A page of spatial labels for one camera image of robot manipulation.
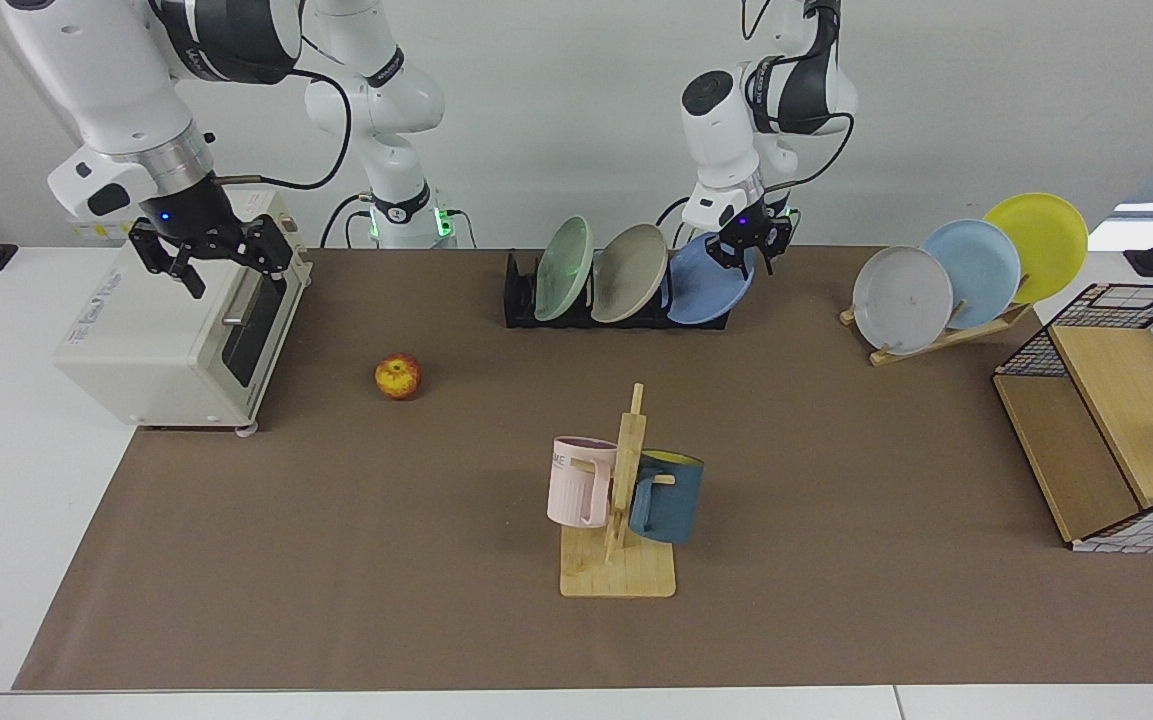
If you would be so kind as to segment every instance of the dark teal mug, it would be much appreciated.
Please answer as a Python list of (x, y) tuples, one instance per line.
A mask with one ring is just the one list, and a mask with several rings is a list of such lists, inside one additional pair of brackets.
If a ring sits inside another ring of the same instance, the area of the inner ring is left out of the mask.
[(643, 450), (630, 508), (630, 528), (657, 542), (691, 538), (704, 462), (668, 450)]

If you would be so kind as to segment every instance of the white table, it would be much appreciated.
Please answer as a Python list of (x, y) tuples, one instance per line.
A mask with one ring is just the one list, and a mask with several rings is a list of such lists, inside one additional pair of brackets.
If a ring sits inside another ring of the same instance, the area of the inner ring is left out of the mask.
[[(8, 693), (131, 438), (131, 428), (50, 362), (52, 348), (114, 254), (23, 249), (0, 273), (0, 717), (1153, 717), (1153, 685)], [(1073, 286), (1080, 290), (1093, 279), (1137, 282), (1120, 256), (1108, 254), (1093, 255)], [(1062, 302), (1039, 310), (1050, 316)]]

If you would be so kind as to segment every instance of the beige plate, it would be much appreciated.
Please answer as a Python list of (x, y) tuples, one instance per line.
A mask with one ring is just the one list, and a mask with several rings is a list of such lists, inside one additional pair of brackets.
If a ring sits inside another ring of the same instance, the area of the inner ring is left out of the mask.
[(618, 323), (643, 309), (660, 290), (669, 254), (655, 225), (621, 232), (594, 260), (594, 309), (600, 323)]

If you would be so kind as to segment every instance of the mug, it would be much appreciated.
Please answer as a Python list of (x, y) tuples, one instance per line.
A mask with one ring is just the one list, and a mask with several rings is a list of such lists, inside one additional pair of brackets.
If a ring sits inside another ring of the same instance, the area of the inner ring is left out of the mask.
[(691, 538), (704, 462), (668, 450), (643, 450), (630, 508), (630, 528), (658, 542)]
[(616, 443), (604, 438), (553, 438), (549, 468), (549, 519), (573, 528), (602, 528), (616, 466)]

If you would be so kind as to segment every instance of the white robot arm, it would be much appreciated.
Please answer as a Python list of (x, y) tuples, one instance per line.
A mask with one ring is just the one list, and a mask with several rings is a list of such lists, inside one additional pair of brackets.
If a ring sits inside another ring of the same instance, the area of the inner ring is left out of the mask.
[(785, 249), (787, 233), (778, 232), (763, 198), (806, 181), (767, 187), (763, 166), (794, 173), (792, 137), (850, 133), (854, 122), (856, 87), (838, 67), (842, 1), (777, 1), (783, 54), (710, 70), (683, 95), (684, 133), (698, 164), (683, 219), (719, 233), (710, 255), (724, 267), (741, 265), (745, 247), (759, 247), (764, 258)]
[[(369, 27), (353, 22), (379, 13), (379, 0), (316, 1), (329, 20), (326, 32), (357, 67), (384, 55), (371, 65), (378, 68), (374, 76), (398, 74), (402, 54), (383, 18)], [(278, 279), (292, 261), (282, 232), (271, 218), (239, 222), (221, 186), (276, 182), (311, 190), (326, 179), (216, 177), (210, 138), (198, 132), (174, 83), (273, 85), (288, 74), (314, 76), (294, 69), (304, 9), (306, 0), (3, 0), (24, 58), (82, 133), (83, 147), (47, 178), (52, 193), (80, 218), (137, 204), (146, 219), (134, 225), (131, 245), (151, 273), (182, 282), (194, 297), (204, 284), (191, 258), (228, 258)], [(393, 59), (397, 65), (385, 69)], [(442, 96), (436, 105), (442, 118)], [(347, 114), (339, 100), (336, 113)], [(367, 114), (379, 113), (369, 105)], [(160, 240), (178, 254), (169, 255)]]
[[(348, 133), (371, 182), (376, 240), (380, 247), (454, 246), (416, 151), (399, 137), (442, 122), (438, 83), (406, 63), (380, 0), (316, 0), (315, 6), (325, 31), (324, 54), (355, 73), (344, 81), (353, 107)], [(342, 106), (324, 83), (307, 88), (306, 110), (324, 132), (342, 128)]]

